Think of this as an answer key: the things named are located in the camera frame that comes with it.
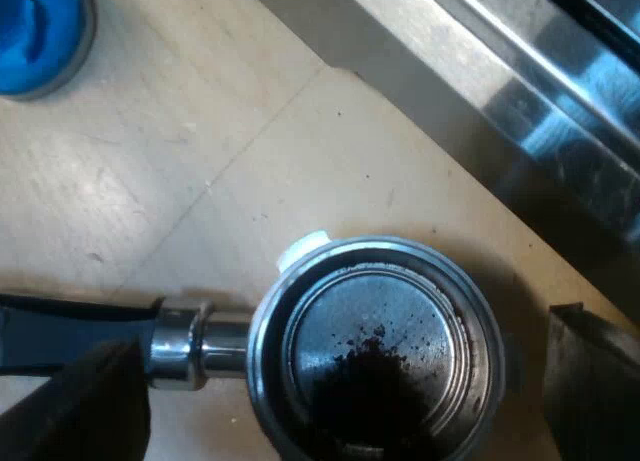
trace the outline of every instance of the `countertop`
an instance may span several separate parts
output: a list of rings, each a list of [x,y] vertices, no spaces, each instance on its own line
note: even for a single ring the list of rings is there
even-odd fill
[[[613,305],[256,0],[97,6],[95,44],[68,85],[0,101],[3,290],[255,306],[278,255],[310,231],[413,238],[467,270],[523,349],[524,387],[476,458],[559,459],[541,413],[547,309],[583,302],[633,329]],[[0,379],[0,411],[40,382]],[[241,380],[150,398],[149,461],[278,459]]]

